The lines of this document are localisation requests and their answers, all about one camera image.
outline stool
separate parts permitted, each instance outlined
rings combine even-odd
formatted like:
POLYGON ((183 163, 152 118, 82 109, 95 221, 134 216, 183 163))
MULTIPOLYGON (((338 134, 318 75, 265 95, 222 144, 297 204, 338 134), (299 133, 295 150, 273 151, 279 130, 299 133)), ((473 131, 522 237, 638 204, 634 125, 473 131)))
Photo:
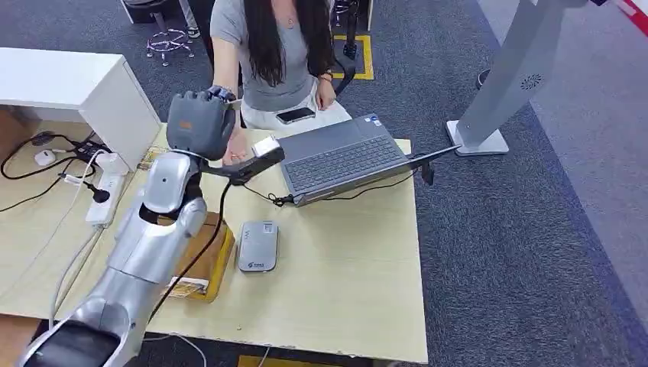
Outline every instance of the stool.
POLYGON ((153 57, 154 53, 159 53, 162 56, 162 66, 169 66, 167 61, 167 53, 178 50, 180 48, 189 51, 189 57, 193 57, 193 52, 186 44, 191 44, 192 41, 184 31, 177 29, 167 28, 162 18, 162 7, 168 0, 124 0, 124 3, 129 8, 148 11, 155 18, 160 32, 154 34, 146 42, 146 56, 153 57))

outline power strip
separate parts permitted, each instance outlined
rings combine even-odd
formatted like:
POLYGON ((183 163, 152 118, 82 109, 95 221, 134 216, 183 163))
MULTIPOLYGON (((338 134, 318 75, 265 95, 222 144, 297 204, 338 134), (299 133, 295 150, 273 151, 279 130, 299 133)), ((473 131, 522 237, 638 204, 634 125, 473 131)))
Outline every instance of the power strip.
POLYGON ((97 188, 106 190, 110 197, 103 203, 92 202, 86 214, 86 222, 92 226, 107 226, 112 222, 117 209, 117 202, 122 194, 125 176, 119 174, 103 174, 97 188))

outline laptop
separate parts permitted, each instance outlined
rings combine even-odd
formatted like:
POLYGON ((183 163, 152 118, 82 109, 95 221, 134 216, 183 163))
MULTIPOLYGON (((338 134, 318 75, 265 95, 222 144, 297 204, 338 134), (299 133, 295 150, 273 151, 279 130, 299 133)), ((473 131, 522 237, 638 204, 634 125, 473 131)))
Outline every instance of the laptop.
POLYGON ((296 206, 414 170, 460 146, 409 159, 374 114, 278 140, 296 206))

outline gray carpet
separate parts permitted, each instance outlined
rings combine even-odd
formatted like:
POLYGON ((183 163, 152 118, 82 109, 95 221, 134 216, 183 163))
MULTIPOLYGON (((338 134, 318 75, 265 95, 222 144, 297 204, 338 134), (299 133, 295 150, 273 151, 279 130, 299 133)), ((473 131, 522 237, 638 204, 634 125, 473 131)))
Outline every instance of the gray carpet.
MULTIPOLYGON (((478 3, 502 41, 519 0, 478 3)), ((648 328, 646 60, 646 35, 616 4, 589 3, 572 9, 562 23, 552 79, 532 103, 644 328, 648 328)))
MULTIPOLYGON (((76 9, 64 0, 50 0, 57 5, 49 13, 36 0, 12 0, 9 15, 0 15, 0 46, 99 47, 126 54, 160 117, 166 115, 172 91, 204 85, 202 57, 179 63, 167 75, 165 89, 155 88, 161 82, 152 76, 173 69, 151 67, 136 48, 146 32, 123 24, 119 5, 105 3, 81 5, 83 11, 74 17, 70 12, 76 9), (65 30, 47 22, 61 9, 68 14, 68 21, 58 23, 65 30), (29 17, 28 26, 7 23, 6 18, 20 17, 29 17), (85 28, 103 33, 61 36, 85 28), (5 39, 16 31, 20 37, 5 39), (102 45, 106 38, 111 39, 108 46, 102 45)), ((477 3, 377 0, 374 16, 376 80, 353 82, 341 103, 352 115, 376 112, 394 136, 412 139, 414 151, 447 146, 442 123, 458 118, 468 106, 475 75, 497 48, 477 3)), ((533 110, 524 108, 502 132, 509 155, 444 157, 436 165, 434 187, 416 179, 430 364, 648 365, 645 330, 533 110)), ((241 351, 263 352, 198 343, 210 365, 233 366, 241 351)), ((291 357, 338 362, 312 353, 291 357)), ((133 365, 199 365, 199 359, 182 342, 165 340, 147 343, 133 365)))

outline cardboard box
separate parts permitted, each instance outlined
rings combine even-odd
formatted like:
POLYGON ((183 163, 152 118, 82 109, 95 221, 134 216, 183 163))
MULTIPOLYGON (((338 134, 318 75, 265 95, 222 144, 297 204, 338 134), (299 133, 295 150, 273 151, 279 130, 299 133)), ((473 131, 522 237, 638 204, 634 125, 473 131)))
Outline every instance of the cardboard box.
MULTIPOLYGON (((190 239, 183 257, 178 262, 175 274, 182 272, 193 258, 198 255, 198 252, 203 249, 214 234, 218 220, 218 213, 207 213, 205 224, 202 225, 198 235, 190 239)), ((161 225, 169 225, 173 220, 160 218, 157 222, 161 225)), ((170 296, 188 297, 196 300, 206 300, 207 302, 214 301, 218 295, 233 247, 234 233, 228 227, 227 222, 223 220, 219 234, 212 245, 180 280, 170 296)))
POLYGON ((18 144, 29 139, 31 132, 9 113, 0 110, 0 161, 3 161, 18 144))

